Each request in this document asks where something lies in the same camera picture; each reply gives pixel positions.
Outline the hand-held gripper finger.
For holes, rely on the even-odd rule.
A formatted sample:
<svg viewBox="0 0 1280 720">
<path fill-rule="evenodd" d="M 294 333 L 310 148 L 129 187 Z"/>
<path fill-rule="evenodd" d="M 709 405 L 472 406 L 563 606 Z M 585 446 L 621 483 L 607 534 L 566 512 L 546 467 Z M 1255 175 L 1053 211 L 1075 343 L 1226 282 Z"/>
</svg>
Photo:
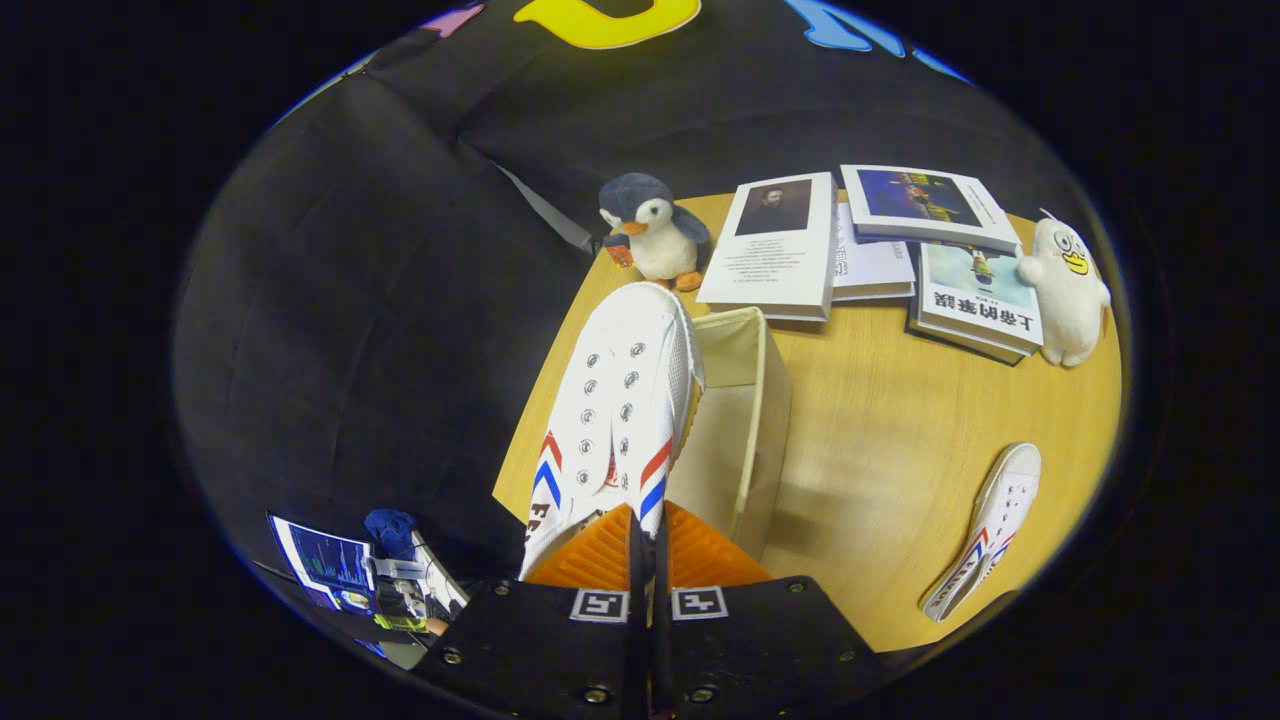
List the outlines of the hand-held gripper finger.
<svg viewBox="0 0 1280 720">
<path fill-rule="evenodd" d="M 832 719 L 882 685 L 883 660 L 812 577 L 781 577 L 667 502 L 657 543 L 659 719 Z"/>
<path fill-rule="evenodd" d="M 645 543 L 621 503 L 562 547 L 603 541 L 623 589 L 580 582 L 489 583 L 453 620 L 413 680 L 470 719 L 644 719 Z"/>
</svg>

